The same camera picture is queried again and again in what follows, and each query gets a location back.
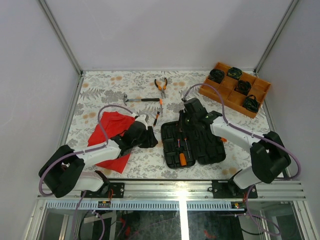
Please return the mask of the black orange screwdriver large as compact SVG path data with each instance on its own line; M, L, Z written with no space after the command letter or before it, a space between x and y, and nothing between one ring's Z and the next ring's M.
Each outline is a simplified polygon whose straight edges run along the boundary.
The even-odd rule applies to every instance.
M189 148L189 145L188 145L188 139L186 137L184 137L184 142L185 142L188 158L190 159L191 158L190 148Z

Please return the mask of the thin black precision screwdriver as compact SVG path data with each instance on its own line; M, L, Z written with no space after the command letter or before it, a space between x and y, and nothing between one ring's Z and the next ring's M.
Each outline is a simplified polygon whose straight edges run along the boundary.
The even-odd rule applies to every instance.
M159 116L160 116L160 111L157 111L155 119L154 119L153 124L152 124L153 127L156 126Z

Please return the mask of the black plastic tool case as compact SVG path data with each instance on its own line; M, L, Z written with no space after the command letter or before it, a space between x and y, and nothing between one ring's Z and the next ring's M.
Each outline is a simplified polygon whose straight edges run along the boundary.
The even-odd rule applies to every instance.
M179 132L177 121L164 123L160 132L165 163L170 169L188 168L195 163L200 165L216 164L226 159L223 141L211 132ZM187 138L190 158L188 158L184 138ZM180 139L180 147L183 149L187 162L186 166L180 164L177 139Z

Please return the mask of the small hammer black grip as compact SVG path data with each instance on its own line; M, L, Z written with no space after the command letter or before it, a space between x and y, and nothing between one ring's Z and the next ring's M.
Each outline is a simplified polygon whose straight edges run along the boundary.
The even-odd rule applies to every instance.
M160 102L159 98L128 98L128 95L125 93L123 95L123 103L127 105L128 102Z

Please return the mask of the small orange precision screwdriver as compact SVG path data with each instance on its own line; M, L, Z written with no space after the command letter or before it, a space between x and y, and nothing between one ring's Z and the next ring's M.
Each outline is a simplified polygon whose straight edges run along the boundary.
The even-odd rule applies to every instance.
M163 100L159 98L160 116L163 117Z

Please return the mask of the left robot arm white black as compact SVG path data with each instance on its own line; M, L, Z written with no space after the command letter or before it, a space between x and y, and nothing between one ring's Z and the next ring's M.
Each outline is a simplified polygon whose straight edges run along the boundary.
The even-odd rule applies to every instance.
M124 134L84 150L75 151L63 145L40 169L39 192L43 196L54 195L56 198L62 198L71 191L86 191L105 197L110 190L107 177L100 171L85 172L84 169L104 161L118 161L135 147L147 149L157 144L153 127L135 120Z

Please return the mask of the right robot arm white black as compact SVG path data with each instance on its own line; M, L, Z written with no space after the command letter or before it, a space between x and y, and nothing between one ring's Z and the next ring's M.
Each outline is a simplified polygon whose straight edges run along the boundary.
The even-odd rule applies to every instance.
M246 188L260 182L270 184L291 164L289 154L285 152L277 133L251 133L226 122L224 115L217 111L207 112L195 97L184 99L183 105L186 113L185 126L225 138L250 154L251 166L238 171L229 180L227 189L231 196L240 197Z

